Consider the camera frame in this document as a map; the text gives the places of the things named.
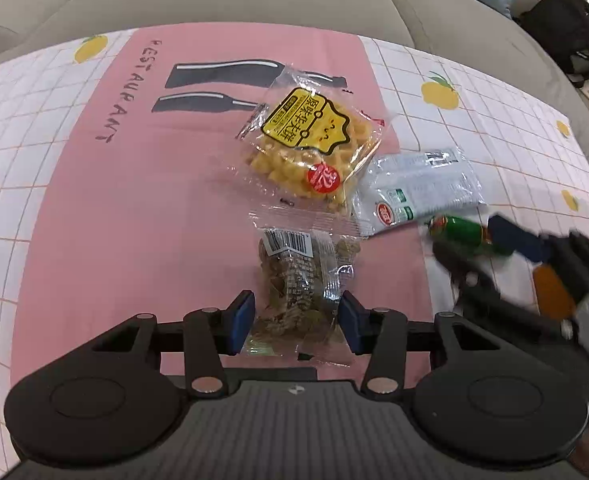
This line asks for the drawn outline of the green sausage stick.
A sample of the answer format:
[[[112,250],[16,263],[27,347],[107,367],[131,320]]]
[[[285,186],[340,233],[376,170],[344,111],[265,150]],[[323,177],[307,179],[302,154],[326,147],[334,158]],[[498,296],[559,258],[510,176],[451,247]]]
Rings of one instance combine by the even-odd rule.
[[[512,250],[495,245],[485,224],[451,216],[436,214],[427,222],[433,240],[442,240],[456,246],[469,255],[496,255],[509,257]]]

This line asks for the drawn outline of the yellow waffle snack packet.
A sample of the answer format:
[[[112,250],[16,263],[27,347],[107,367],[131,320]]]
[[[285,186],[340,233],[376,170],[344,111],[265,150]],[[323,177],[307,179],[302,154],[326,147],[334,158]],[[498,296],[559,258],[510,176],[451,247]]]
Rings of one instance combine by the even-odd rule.
[[[252,174],[296,207],[347,214],[357,184],[380,148],[387,122],[286,67],[237,134]]]

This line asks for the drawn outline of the orange cardboard box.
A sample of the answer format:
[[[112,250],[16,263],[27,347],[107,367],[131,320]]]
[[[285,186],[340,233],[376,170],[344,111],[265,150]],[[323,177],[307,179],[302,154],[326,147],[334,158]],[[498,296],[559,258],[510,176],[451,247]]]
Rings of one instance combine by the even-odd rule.
[[[548,259],[533,272],[539,312],[553,320],[573,318],[589,300],[589,237],[544,235]]]

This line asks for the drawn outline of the brown seaweed snack packet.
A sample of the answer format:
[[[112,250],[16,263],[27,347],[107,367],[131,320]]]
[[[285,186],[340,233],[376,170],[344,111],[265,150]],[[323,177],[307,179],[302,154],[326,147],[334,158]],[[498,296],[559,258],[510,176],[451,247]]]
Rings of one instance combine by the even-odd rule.
[[[337,311],[355,275],[358,226],[341,214],[287,207],[252,211],[267,304],[258,310],[244,353],[349,364],[340,350]]]

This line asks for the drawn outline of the black backpack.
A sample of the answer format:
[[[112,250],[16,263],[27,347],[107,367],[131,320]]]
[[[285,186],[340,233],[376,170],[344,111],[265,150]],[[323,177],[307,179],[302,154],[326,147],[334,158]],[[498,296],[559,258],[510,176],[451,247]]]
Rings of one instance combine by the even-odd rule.
[[[588,2],[541,0],[517,22],[565,74],[589,74]]]

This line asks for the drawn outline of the pink white checkered tablecloth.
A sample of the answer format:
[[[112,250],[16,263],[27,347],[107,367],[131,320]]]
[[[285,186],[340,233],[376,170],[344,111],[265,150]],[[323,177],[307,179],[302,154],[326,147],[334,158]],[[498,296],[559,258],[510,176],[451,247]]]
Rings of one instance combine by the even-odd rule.
[[[180,24],[76,39],[0,64],[0,477],[17,457],[11,385],[138,312],[174,321],[260,290],[244,157],[247,84],[195,84],[215,113],[159,112],[177,65],[267,60],[344,78],[389,125],[386,153],[457,145],[485,206],[589,234],[589,163],[556,107],[480,70],[380,39],[267,24]]]

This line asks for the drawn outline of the white clear snack packet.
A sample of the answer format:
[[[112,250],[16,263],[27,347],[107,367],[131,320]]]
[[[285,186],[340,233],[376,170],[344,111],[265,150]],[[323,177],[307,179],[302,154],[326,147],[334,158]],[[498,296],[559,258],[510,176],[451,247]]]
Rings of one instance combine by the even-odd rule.
[[[482,184],[460,148],[378,156],[352,195],[362,237],[436,214],[486,203]]]

